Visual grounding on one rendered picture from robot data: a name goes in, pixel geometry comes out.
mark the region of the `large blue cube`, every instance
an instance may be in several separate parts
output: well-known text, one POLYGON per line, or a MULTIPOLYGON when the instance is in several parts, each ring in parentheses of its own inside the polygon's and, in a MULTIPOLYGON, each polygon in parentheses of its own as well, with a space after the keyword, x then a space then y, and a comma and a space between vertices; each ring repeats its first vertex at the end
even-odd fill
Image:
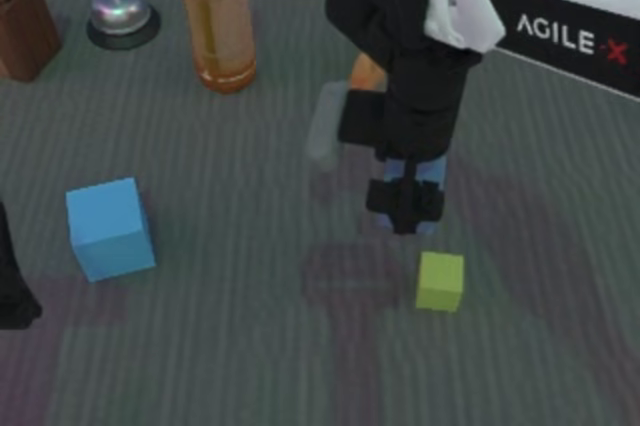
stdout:
POLYGON ((155 266, 133 178, 67 193, 71 247, 90 282, 155 266))

